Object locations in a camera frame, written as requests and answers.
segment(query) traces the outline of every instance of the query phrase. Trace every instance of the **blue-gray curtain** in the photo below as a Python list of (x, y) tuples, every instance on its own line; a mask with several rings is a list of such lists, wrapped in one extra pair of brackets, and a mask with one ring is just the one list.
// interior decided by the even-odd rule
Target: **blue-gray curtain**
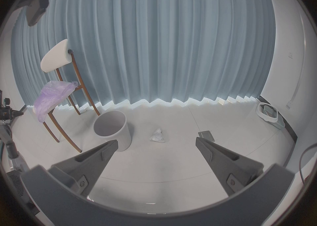
[[(95, 103), (258, 96), (275, 44), (271, 0), (50, 0), (37, 25), (22, 9), (12, 32), (14, 76), (26, 104), (56, 73), (43, 56), (68, 38)], [(61, 68), (77, 80), (73, 66)], [(75, 103), (85, 104), (81, 91)]]

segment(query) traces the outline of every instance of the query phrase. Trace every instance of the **black camera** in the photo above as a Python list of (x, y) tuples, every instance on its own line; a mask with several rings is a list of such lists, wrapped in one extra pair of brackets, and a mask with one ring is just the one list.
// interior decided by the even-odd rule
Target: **black camera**
[[(2, 102), (2, 90), (0, 90), (0, 102)], [(3, 104), (0, 104), (0, 120), (10, 120), (12, 122), (15, 117), (23, 115), (23, 112), (14, 110), (10, 107), (10, 99), (5, 98)]]

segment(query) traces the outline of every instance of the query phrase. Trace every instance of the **floor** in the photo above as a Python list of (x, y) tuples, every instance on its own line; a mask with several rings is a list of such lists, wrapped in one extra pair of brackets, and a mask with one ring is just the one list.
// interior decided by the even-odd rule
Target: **floor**
[[(164, 214), (192, 210), (227, 197), (216, 176), (195, 146), (198, 132), (210, 130), (215, 142), (260, 161), (266, 170), (283, 165), (294, 142), (289, 133), (278, 130), (256, 115), (255, 98), (211, 101), (204, 98), (186, 103), (161, 100), (148, 103), (128, 101), (98, 106), (99, 111), (119, 109), (128, 119), (130, 147), (115, 152), (89, 197), (100, 204), (125, 211)], [(58, 107), (54, 116), (83, 151), (104, 142), (92, 129), (97, 118), (91, 107), (79, 116), (72, 107)], [(52, 164), (77, 155), (77, 151), (46, 119), (57, 143), (28, 108), (13, 127), (18, 150), (30, 167)], [(161, 128), (165, 143), (149, 141)]]

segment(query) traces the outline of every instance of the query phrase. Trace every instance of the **white chair backrest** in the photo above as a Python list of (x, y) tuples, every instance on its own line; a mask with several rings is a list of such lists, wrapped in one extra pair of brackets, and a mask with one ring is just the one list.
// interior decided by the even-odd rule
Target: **white chair backrest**
[(46, 53), (41, 61), (41, 69), (47, 73), (71, 62), (72, 56), (68, 53), (68, 40), (65, 39)]

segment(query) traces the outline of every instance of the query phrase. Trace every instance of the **light under curtain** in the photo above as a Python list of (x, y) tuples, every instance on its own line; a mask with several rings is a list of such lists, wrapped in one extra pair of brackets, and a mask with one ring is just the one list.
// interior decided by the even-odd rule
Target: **light under curtain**
[[(37, 25), (22, 9), (11, 59), (26, 105), (57, 80), (40, 62), (67, 38), (95, 103), (257, 97), (272, 63), (272, 0), (50, 0)], [(76, 81), (71, 64), (60, 68)], [(79, 90), (76, 104), (87, 100)]]

